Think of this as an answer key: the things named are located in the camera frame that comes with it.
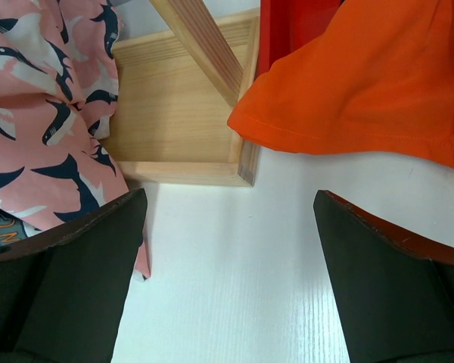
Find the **orange shorts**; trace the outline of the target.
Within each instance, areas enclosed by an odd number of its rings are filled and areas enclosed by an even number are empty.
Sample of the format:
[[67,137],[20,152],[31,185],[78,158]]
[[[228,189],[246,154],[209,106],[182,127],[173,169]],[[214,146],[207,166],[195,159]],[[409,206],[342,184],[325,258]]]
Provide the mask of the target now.
[[283,152],[390,152],[454,169],[454,1],[345,2],[228,124]]

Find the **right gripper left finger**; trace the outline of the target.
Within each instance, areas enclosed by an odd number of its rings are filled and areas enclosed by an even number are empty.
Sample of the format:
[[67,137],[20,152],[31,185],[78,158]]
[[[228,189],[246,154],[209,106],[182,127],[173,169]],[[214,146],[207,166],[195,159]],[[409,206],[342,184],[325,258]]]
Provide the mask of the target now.
[[136,189],[0,247],[0,362],[111,361],[147,207]]

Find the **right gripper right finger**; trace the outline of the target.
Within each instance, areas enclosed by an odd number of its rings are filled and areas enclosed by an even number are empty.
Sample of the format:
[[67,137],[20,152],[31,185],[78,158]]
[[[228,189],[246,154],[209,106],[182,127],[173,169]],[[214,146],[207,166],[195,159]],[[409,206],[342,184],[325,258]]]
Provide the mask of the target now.
[[330,191],[313,204],[352,362],[454,362],[454,247]]

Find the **pink shark print shorts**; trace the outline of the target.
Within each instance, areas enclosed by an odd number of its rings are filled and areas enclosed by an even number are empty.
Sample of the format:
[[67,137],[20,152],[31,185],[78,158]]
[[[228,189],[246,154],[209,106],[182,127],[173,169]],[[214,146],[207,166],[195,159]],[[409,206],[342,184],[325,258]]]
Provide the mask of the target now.
[[0,210],[41,232],[127,193],[109,1],[0,1]]

